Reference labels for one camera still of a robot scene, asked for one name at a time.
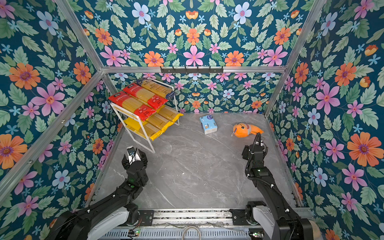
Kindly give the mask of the black wall hook rail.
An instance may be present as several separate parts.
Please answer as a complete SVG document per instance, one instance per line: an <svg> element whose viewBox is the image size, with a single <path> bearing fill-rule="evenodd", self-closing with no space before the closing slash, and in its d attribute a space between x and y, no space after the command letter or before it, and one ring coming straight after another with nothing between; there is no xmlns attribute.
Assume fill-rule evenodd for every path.
<svg viewBox="0 0 384 240"><path fill-rule="evenodd" d="M163 74L221 74L223 67L160 67Z"/></svg>

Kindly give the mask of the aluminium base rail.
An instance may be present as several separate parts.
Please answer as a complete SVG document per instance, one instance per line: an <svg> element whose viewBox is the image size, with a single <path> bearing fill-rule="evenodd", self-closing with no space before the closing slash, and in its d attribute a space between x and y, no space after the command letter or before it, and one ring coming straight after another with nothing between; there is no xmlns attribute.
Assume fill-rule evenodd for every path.
<svg viewBox="0 0 384 240"><path fill-rule="evenodd" d="M245 209L138 210L139 220L123 223L103 235L103 240L268 240L259 224L247 222ZM306 208L294 208L313 220Z"/></svg>

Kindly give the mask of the blue gold spaghetti pack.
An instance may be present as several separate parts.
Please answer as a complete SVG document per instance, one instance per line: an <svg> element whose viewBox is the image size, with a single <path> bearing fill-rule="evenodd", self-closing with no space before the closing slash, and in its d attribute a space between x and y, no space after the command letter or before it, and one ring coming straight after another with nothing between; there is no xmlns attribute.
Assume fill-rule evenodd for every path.
<svg viewBox="0 0 384 240"><path fill-rule="evenodd" d="M154 80L140 79L136 80L136 84L167 100L172 100L175 96L175 92L171 87L157 83Z"/></svg>

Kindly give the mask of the orange plush fish toy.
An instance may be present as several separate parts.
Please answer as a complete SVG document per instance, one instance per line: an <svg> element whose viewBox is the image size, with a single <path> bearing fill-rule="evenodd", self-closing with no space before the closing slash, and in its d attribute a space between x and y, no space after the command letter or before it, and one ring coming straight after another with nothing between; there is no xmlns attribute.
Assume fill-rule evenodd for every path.
<svg viewBox="0 0 384 240"><path fill-rule="evenodd" d="M237 138L246 138L250 135L263 134L264 131L255 125L239 123L234 125L232 136Z"/></svg>

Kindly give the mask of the white frame wooden shelf rack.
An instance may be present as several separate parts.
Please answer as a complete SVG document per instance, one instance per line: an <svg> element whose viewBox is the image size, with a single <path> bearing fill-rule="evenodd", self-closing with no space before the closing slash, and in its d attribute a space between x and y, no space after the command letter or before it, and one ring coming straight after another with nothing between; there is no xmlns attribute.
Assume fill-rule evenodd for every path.
<svg viewBox="0 0 384 240"><path fill-rule="evenodd" d="M154 80L155 82L157 83L160 83L162 85L165 85L165 86L168 86L168 87L171 87L174 92L175 92L175 88L168 85L168 84L165 84L165 83L161 83L157 80ZM175 96L172 100L168 100L168 102L165 104L173 109L175 109L176 111L178 111L178 107L177 107L177 100L176 100L176 93L175 93ZM132 140L137 143L138 145L140 145L141 147L145 148L146 150L152 152L152 153L155 153L155 148L153 146L153 141L150 140L148 137L146 138L142 138L141 136L137 135L136 133L134 133L133 131L129 130L126 126L125 126L125 123L124 123L124 120L127 119L127 118L131 118L131 119L134 119L136 121L138 121L140 123L140 125L142 124L142 122L147 122L146 121L142 121L137 115L125 110L124 108L114 104L111 102L111 107L112 109L114 110L114 112L117 114L119 120L121 121L124 129L129 133L129 135L131 136ZM173 125L179 125L180 122L179 120L176 121Z"/></svg>

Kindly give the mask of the beige cushion pad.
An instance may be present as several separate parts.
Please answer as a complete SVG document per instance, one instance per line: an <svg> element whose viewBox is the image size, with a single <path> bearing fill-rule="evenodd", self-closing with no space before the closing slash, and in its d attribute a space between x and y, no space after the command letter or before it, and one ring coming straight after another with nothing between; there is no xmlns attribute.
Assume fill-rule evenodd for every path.
<svg viewBox="0 0 384 240"><path fill-rule="evenodd" d="M314 240L323 240L322 233L320 231L319 226L312 220L310 220L310 224L313 230L313 239Z"/></svg>

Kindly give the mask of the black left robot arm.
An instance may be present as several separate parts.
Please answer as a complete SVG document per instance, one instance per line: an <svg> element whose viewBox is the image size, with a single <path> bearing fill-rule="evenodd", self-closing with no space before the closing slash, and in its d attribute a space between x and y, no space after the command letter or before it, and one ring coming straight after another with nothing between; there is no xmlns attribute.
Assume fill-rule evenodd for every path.
<svg viewBox="0 0 384 240"><path fill-rule="evenodd" d="M146 154L134 147L127 148L122 159L127 177L110 195L76 212L61 214L47 240L98 240L115 227L139 220L138 206L133 201L143 191L149 178Z"/></svg>

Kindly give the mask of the yellow Pastatime spaghetti pack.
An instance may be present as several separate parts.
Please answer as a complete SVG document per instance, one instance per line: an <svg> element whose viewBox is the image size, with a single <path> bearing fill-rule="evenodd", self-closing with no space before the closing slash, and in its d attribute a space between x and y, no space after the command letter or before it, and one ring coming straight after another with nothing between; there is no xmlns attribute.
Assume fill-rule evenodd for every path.
<svg viewBox="0 0 384 240"><path fill-rule="evenodd" d="M156 138L163 134L162 130L147 122L142 122L142 124L140 125L138 121L131 118L127 118L124 120L124 123L129 130L133 131L142 138L148 137L152 141L154 141Z"/></svg>

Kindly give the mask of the light blue tissue pack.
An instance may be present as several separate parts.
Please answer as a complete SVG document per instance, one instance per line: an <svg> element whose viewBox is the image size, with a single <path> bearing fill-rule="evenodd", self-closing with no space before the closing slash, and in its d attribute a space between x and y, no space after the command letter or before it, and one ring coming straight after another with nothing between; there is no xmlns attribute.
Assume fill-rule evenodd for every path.
<svg viewBox="0 0 384 240"><path fill-rule="evenodd" d="M212 115L200 117L200 122L205 135L214 133L218 130L218 126Z"/></svg>

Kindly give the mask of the red spaghetti pack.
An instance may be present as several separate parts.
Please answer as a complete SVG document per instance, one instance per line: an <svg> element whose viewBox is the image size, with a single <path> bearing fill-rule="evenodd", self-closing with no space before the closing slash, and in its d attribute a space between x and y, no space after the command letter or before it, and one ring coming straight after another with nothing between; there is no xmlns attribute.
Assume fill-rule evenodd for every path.
<svg viewBox="0 0 384 240"><path fill-rule="evenodd" d="M123 89L123 91L144 102L155 110L158 110L168 102L167 99L160 97L135 83L128 85Z"/></svg>
<svg viewBox="0 0 384 240"><path fill-rule="evenodd" d="M123 91L111 95L109 100L125 110L137 115L142 121L146 121L149 117L156 113L156 110L143 104L141 101Z"/></svg>

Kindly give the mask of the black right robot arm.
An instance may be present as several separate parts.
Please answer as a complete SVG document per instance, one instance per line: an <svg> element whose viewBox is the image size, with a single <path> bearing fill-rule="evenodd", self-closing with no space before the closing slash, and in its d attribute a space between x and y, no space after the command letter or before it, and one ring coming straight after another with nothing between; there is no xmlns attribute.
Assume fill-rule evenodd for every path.
<svg viewBox="0 0 384 240"><path fill-rule="evenodd" d="M264 165L268 148L261 142L245 146L245 175L262 194L264 201L248 202L245 215L250 224L259 224L268 240L313 240L313 225L301 217L287 202L276 185L271 171Z"/></svg>

